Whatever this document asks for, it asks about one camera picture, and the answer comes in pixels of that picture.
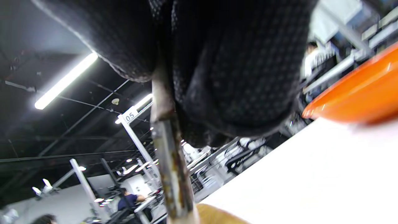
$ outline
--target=person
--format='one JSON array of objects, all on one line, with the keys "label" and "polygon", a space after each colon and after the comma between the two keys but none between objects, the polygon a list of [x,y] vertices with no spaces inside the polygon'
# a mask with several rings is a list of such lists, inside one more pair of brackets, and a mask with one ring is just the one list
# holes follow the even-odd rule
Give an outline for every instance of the person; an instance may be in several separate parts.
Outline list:
[{"label": "person", "polygon": [[57,224],[57,221],[56,221],[56,218],[54,215],[45,214],[45,215],[38,217],[31,224]]},{"label": "person", "polygon": [[[130,192],[127,191],[126,188],[122,187],[121,188],[122,194],[124,194],[125,198],[127,199],[127,201],[129,202],[130,206],[134,206],[136,202],[143,202],[145,201],[145,197],[142,195],[134,195],[131,194]],[[119,203],[117,204],[117,210],[121,211],[123,209],[125,209],[127,207],[127,203],[126,201],[121,198]]]},{"label": "person", "polygon": [[[334,55],[335,53],[331,50],[319,48],[315,41],[308,42],[306,57],[304,60],[304,77],[307,78],[312,75],[314,68],[318,67]],[[320,95],[328,87],[329,85],[326,83],[313,89],[309,94],[306,95],[307,103],[313,101],[314,98]]]},{"label": "person", "polygon": [[318,44],[315,41],[308,42],[304,63],[305,77],[312,74],[312,70],[324,61],[327,54],[327,51],[318,48]]},{"label": "person", "polygon": [[[146,197],[142,196],[142,195],[134,195],[131,194],[130,192],[127,191],[126,188],[122,187],[120,188],[122,191],[122,194],[124,194],[125,198],[127,199],[127,201],[129,202],[129,205],[134,207],[136,202],[143,202],[145,201]],[[124,200],[123,198],[120,199],[119,203],[117,204],[117,210],[121,211],[123,209],[125,209],[127,207],[127,203],[126,200]],[[151,209],[146,207],[143,209],[142,211],[145,216],[147,217],[147,219],[149,221],[152,221],[152,212]]]}]

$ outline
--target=white wall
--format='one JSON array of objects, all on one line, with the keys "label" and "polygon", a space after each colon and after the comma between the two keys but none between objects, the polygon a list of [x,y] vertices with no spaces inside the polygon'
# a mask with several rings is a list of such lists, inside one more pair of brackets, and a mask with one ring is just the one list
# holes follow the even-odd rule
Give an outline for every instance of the white wall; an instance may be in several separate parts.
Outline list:
[{"label": "white wall", "polygon": [[58,224],[79,224],[89,216],[90,200],[81,185],[63,189],[59,194],[36,201],[34,198],[10,204],[20,218],[15,224],[29,224],[44,214],[53,214]]},{"label": "white wall", "polygon": [[252,224],[396,224],[397,136],[398,120],[319,118],[202,203]]}]

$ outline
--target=metal bar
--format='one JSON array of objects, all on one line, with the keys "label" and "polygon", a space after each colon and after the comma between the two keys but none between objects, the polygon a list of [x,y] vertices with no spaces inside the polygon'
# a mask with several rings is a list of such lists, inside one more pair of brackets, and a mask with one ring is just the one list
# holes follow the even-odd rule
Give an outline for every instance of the metal bar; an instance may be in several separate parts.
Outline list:
[{"label": "metal bar", "polygon": [[[28,91],[28,92],[46,93],[46,92],[43,92],[43,91],[40,91],[40,90],[36,90],[36,89],[34,89],[33,87],[25,87],[25,86],[23,86],[23,85],[16,84],[16,83],[12,83],[12,82],[9,82],[9,81],[5,81],[5,84],[7,84],[7,85],[9,85],[9,86],[13,86],[13,87],[16,87],[16,88],[20,88],[20,89],[26,90],[26,91]],[[117,114],[121,114],[120,112],[117,112],[117,111],[114,111],[114,110],[110,110],[110,109],[106,109],[106,108],[103,108],[103,107],[98,106],[98,105],[89,104],[89,103],[86,103],[86,102],[83,102],[83,101],[74,100],[74,99],[67,98],[67,97],[63,97],[63,96],[59,96],[59,95],[56,96],[56,97],[57,97],[57,98],[60,98],[60,99],[69,100],[69,101],[72,101],[72,102],[84,104],[84,105],[87,105],[87,106],[92,106],[92,107],[95,107],[95,108],[98,108],[98,109],[107,110],[107,111],[109,111],[109,112],[114,112],[114,113],[117,113]]]},{"label": "metal bar", "polygon": [[[149,103],[145,108],[143,108],[135,117],[133,117],[129,122],[131,123],[132,121],[134,121],[138,116],[140,116],[143,112],[145,112],[147,109],[149,109],[152,106],[153,102]],[[119,121],[122,123],[123,127],[126,129],[127,133],[129,134],[130,138],[133,140],[134,144],[137,146],[138,150],[140,151],[140,153],[142,154],[142,156],[144,157],[146,162],[150,162],[151,164],[153,164],[153,159],[152,157],[149,155],[149,153],[147,152],[146,148],[144,147],[144,145],[141,143],[141,141],[139,140],[139,138],[137,137],[137,135],[135,134],[135,132],[131,129],[130,125],[125,121],[125,119],[123,118],[123,115],[119,115],[118,116]],[[160,177],[160,173],[159,170],[156,166],[152,166],[151,167],[154,171],[154,173]]]},{"label": "metal bar", "polygon": [[322,83],[325,83],[328,80],[335,77],[336,75],[341,74],[343,71],[351,67],[354,64],[354,62],[355,62],[354,55],[351,54],[350,56],[342,60],[340,63],[338,63],[335,67],[326,72],[324,75],[322,75],[319,79],[315,80],[312,84],[304,88],[302,92],[304,94],[310,92],[311,90],[320,86]]},{"label": "metal bar", "polygon": [[[396,33],[397,31],[398,31],[398,22],[394,22],[393,24],[390,24],[385,29],[383,29],[378,34],[376,34],[372,39],[369,40],[369,47],[371,47],[371,48],[377,47],[378,44],[380,44],[382,41],[384,41],[390,35]],[[303,93],[306,94],[309,91],[311,91],[312,89],[320,86],[322,83],[325,83],[326,81],[330,80],[331,78],[335,77],[336,75],[339,75],[341,72],[345,71],[347,68],[352,66],[355,62],[355,59],[363,58],[365,56],[366,55],[364,55],[364,53],[361,51],[351,54],[349,57],[345,58],[340,63],[338,63],[335,67],[330,69],[327,73],[322,75],[318,80],[314,81],[311,85],[304,88]]]},{"label": "metal bar", "polygon": [[53,184],[53,189],[59,187],[63,182],[65,182],[69,177],[75,174],[74,169],[71,169],[63,177],[61,177],[57,182]]},{"label": "metal bar", "polygon": [[361,35],[354,30],[348,28],[333,12],[331,12],[322,1],[319,2],[318,7],[322,10],[333,22],[338,26],[340,33],[348,39],[357,49],[364,50],[369,56],[374,55],[373,50],[369,44],[362,40]]},{"label": "metal bar", "polygon": [[[128,83],[128,82],[129,82],[129,81],[126,80],[122,85],[120,85],[117,89],[115,89],[115,91],[119,90],[123,85],[125,85],[125,84]],[[81,118],[73,125],[73,127],[76,127],[83,119],[85,119],[85,118],[86,118],[90,113],[92,113],[94,110],[95,110],[95,108],[93,108],[93,109],[92,109],[91,111],[89,111],[86,115],[84,115],[83,117],[81,117]],[[87,129],[87,127],[92,126],[92,124],[93,124],[93,122],[91,121],[91,123],[89,123],[88,125],[86,125],[85,128],[83,128],[83,129],[80,130],[79,132],[84,131],[85,129]],[[67,131],[63,134],[63,136],[66,136],[66,135],[71,131],[71,128],[72,128],[72,127],[70,127],[69,131],[67,130]],[[56,141],[56,142],[53,142],[51,145],[49,145],[49,146],[48,146],[47,148],[45,148],[44,150],[46,150],[46,152],[47,152],[47,151],[50,150],[52,147],[54,147],[58,142],[59,142],[59,140]],[[68,141],[68,142],[65,143],[63,146],[61,146],[60,149],[61,149],[61,150],[64,149],[65,146],[68,145],[69,143],[70,143],[70,141]],[[13,177],[10,181],[8,181],[8,182],[6,182],[5,184],[3,184],[3,186],[2,186],[1,189],[0,189],[0,195],[1,195],[6,189],[8,189],[9,187],[11,187],[13,184],[15,184],[16,181],[21,181],[21,179],[22,179],[22,182],[28,181],[28,180],[34,175],[35,172],[37,172],[37,171],[29,172],[27,175],[26,175],[24,172],[17,173],[16,175],[14,175],[14,177]]]},{"label": "metal bar", "polygon": [[398,22],[394,22],[388,25],[386,28],[381,30],[378,34],[376,34],[372,39],[369,40],[369,46],[371,48],[377,47],[381,42],[387,39],[390,35],[396,33],[398,31]]},{"label": "metal bar", "polygon": [[198,165],[196,165],[194,168],[189,170],[189,174],[192,175],[196,171],[200,170],[204,165],[208,164],[211,162],[215,157],[223,153],[225,150],[227,150],[229,147],[231,147],[233,144],[235,144],[237,141],[239,141],[240,138],[234,138],[230,143],[224,145],[222,148],[217,150],[215,153],[211,154],[209,157],[207,157],[205,160],[200,162]]},{"label": "metal bar", "polygon": [[[128,83],[129,80],[126,80],[122,85],[120,85],[118,88],[116,88],[115,91],[119,90],[122,86],[124,86],[126,83]],[[105,100],[107,100],[109,97],[111,97],[113,95],[113,93],[110,93],[107,97],[105,97],[103,100],[101,100],[101,102],[99,102],[97,104],[97,106],[101,105],[103,102],[105,102]],[[90,115],[96,108],[92,108],[89,112],[87,112],[84,116],[82,116],[78,121],[76,121],[76,123],[74,123],[72,126],[70,126],[70,128],[68,130],[66,130],[61,137],[66,136],[69,132],[71,132],[78,124],[80,124],[80,122],[82,122],[88,115]],[[46,154],[51,148],[53,148],[57,143],[59,142],[59,140],[55,140],[53,143],[51,143],[49,146],[47,146],[40,154],[39,156],[43,156],[44,154]]]},{"label": "metal bar", "polygon": [[[18,138],[11,138],[12,141],[54,141],[54,140],[125,140],[130,138],[125,137],[104,137],[104,136],[72,136],[72,137],[58,137],[58,136],[22,136]],[[0,139],[0,142],[9,142],[8,138]]]},{"label": "metal bar", "polygon": [[101,89],[104,89],[104,90],[106,90],[108,92],[111,92],[111,93],[117,95],[117,96],[120,96],[121,98],[123,98],[123,99],[125,99],[127,101],[132,101],[132,100],[129,100],[127,97],[123,96],[122,94],[120,94],[118,92],[115,92],[115,91],[113,91],[113,90],[111,90],[111,89],[109,89],[109,88],[107,88],[107,87],[105,87],[105,86],[103,86],[103,85],[101,85],[101,84],[99,84],[97,82],[94,82],[93,80],[86,79],[86,81],[91,83],[91,84],[93,84],[93,85],[95,85],[95,86],[97,86],[97,87],[100,87]]},{"label": "metal bar", "polygon": [[130,204],[129,200],[127,200],[127,198],[125,197],[125,195],[121,191],[120,184],[117,181],[115,175],[113,174],[113,172],[112,172],[111,168],[109,167],[108,163],[106,162],[106,160],[105,159],[101,159],[101,163],[102,163],[103,167],[105,168],[106,172],[109,174],[109,176],[111,176],[113,184],[115,185],[116,189],[120,192],[120,195],[121,195],[122,199],[126,202],[126,207],[128,209],[132,209],[133,205]]},{"label": "metal bar", "polygon": [[86,192],[88,198],[93,202],[94,210],[99,214],[102,223],[105,223],[107,220],[109,220],[109,215],[103,209],[101,209],[98,203],[94,202],[96,200],[96,197],[90,185],[88,184],[87,179],[84,177],[83,172],[79,169],[79,165],[77,164],[76,160],[71,159],[70,164],[72,165],[73,170],[75,171],[77,178],[82,184],[82,187]]},{"label": "metal bar", "polygon": [[[138,162],[138,165],[140,165],[140,166],[144,165],[144,163],[141,161],[141,159],[137,159],[137,162]],[[151,183],[155,187],[155,189],[159,189],[159,184],[156,181],[156,178],[154,176],[152,176],[152,174],[150,174],[146,168],[143,168],[142,171],[144,171],[145,175],[148,176],[149,180],[151,181]]]},{"label": "metal bar", "polygon": [[41,157],[39,157],[39,156],[37,156],[37,157],[22,157],[22,158],[0,159],[0,163],[21,162],[21,161],[30,161],[30,160],[39,160],[39,159],[56,159],[56,158],[65,158],[65,157],[81,157],[81,156],[115,154],[115,153],[127,153],[127,152],[133,152],[133,151],[136,151],[136,150],[80,153],[80,154],[69,154],[69,155],[50,155],[50,156],[41,156]]}]

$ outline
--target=ceiling beam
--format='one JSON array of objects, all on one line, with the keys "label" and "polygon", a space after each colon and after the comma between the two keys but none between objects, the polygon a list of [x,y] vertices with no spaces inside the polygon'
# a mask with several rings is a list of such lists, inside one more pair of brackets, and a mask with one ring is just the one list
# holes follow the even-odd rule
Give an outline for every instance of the ceiling beam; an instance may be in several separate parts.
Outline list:
[{"label": "ceiling beam", "polygon": [[[119,86],[115,91],[119,90],[124,84],[126,84],[127,82],[124,82],[121,86]],[[131,86],[129,86],[126,90],[123,91],[122,95],[128,96],[130,95],[132,92],[134,92],[134,90],[136,89],[136,83],[132,83]],[[100,105],[101,103],[103,103],[107,98],[109,98],[111,95],[113,95],[113,93],[109,94],[104,100],[102,100],[98,105]],[[73,129],[74,127],[76,127],[83,119],[85,119],[90,113],[92,113],[96,108],[91,109],[86,115],[84,115],[83,117],[81,117],[74,125],[72,125],[62,136],[66,136],[68,133],[70,133],[71,129]],[[108,114],[106,111],[102,111],[102,113],[100,113],[99,116],[94,117],[94,119],[92,119],[88,124],[86,124],[85,126],[83,126],[77,133],[77,135],[83,135],[85,132],[87,132],[90,128],[92,128],[95,124],[97,124],[98,122],[101,122],[101,120],[103,118],[105,118],[106,114]],[[59,140],[55,140],[54,142],[52,142],[49,146],[47,146],[38,156],[43,156],[45,155],[49,150],[51,150],[57,143],[59,142]],[[64,144],[62,144],[59,148],[57,148],[55,151],[53,151],[53,154],[56,153],[60,153],[63,152],[67,149],[68,146],[70,146],[72,143],[74,142],[74,140],[68,140],[67,142],[65,142]],[[23,185],[25,182],[29,181],[31,177],[33,177],[35,174],[37,174],[38,170],[33,170],[30,171],[28,173],[26,172],[20,172],[14,175],[14,177],[4,183],[2,185],[2,187],[0,188],[0,195],[7,190],[8,188],[10,188],[11,186],[13,186],[16,182],[20,181],[21,183],[19,183],[19,186]]]}]

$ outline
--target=ceiling light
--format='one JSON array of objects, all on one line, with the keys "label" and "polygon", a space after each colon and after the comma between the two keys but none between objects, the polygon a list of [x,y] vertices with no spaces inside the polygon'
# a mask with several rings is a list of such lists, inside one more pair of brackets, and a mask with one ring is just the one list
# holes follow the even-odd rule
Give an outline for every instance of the ceiling light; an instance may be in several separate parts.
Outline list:
[{"label": "ceiling light", "polygon": [[41,190],[39,190],[37,187],[32,187],[32,189],[36,192],[37,195],[41,194]]},{"label": "ceiling light", "polygon": [[148,165],[149,162],[144,163],[140,168],[138,168],[135,172],[140,172],[143,168],[145,168],[146,165]]},{"label": "ceiling light", "polygon": [[35,103],[35,108],[42,110],[51,103],[66,87],[68,87],[79,75],[81,75],[98,58],[96,53],[89,54],[76,67],[74,67],[65,77],[58,81],[47,93],[45,93]]},{"label": "ceiling light", "polygon": [[[137,109],[142,107],[146,102],[148,102],[152,98],[152,93],[148,94],[146,97],[144,97],[142,100],[140,100],[136,105],[130,107],[124,114],[132,114],[134,116],[138,115]],[[115,124],[120,124],[120,120],[117,119],[115,121]]]},{"label": "ceiling light", "polygon": [[44,182],[44,184],[45,184],[47,187],[52,187],[51,184],[50,184],[50,182],[49,182],[47,179],[43,179],[43,182]]},{"label": "ceiling light", "polygon": [[131,171],[133,171],[136,167],[138,166],[138,164],[135,164],[134,166],[128,168],[127,170],[123,171],[123,174],[129,174]]},{"label": "ceiling light", "polygon": [[150,99],[152,99],[152,93],[148,94],[146,97],[144,97],[142,100],[140,100],[136,105],[134,105],[134,108],[137,109],[139,107],[142,107]]}]

